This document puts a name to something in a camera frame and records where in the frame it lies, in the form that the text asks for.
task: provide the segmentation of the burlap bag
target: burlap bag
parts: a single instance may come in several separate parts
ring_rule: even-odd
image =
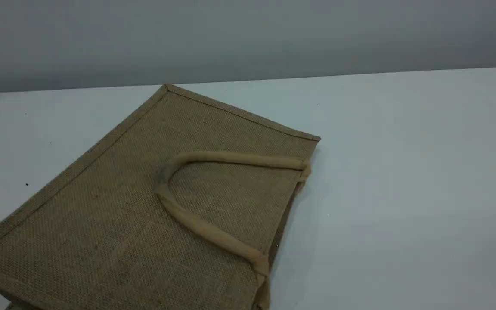
[[[22,309],[268,308],[319,138],[166,85],[0,223]]]

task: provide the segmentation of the white backdrop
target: white backdrop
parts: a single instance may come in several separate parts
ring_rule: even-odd
[[[496,309],[496,69],[183,87],[322,137],[272,310]],[[157,88],[0,94],[0,220]]]

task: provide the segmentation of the white surface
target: white surface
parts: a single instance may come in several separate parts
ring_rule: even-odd
[[[496,309],[496,69],[183,87],[322,137],[272,310]],[[157,88],[0,94],[0,220]]]

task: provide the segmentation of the padded handle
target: padded handle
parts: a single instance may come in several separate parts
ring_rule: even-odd
[[[260,167],[276,167],[282,169],[294,169],[303,171],[299,181],[305,182],[307,176],[311,173],[311,167],[308,160],[295,157],[274,157],[262,156],[247,153],[235,153],[226,151],[197,151],[180,153],[168,161],[162,167],[158,176],[157,195],[160,202],[166,210],[179,223],[191,230],[193,233],[218,245],[222,249],[235,255],[243,257],[252,264],[252,268],[257,273],[257,280],[260,286],[266,285],[266,292],[262,294],[258,305],[267,310],[269,308],[269,261],[267,254],[260,252],[244,242],[236,239],[232,235],[224,232],[214,224],[207,222],[199,216],[183,208],[169,189],[169,180],[173,174],[183,165],[195,161],[214,161],[219,163],[246,164]]]

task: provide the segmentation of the woven texture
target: woven texture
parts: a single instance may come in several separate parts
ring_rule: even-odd
[[[0,223],[0,292],[44,310],[250,310],[250,264],[177,223],[155,194],[181,152],[309,158],[318,137],[164,86]],[[300,171],[193,163],[170,190],[263,253],[280,241]]]

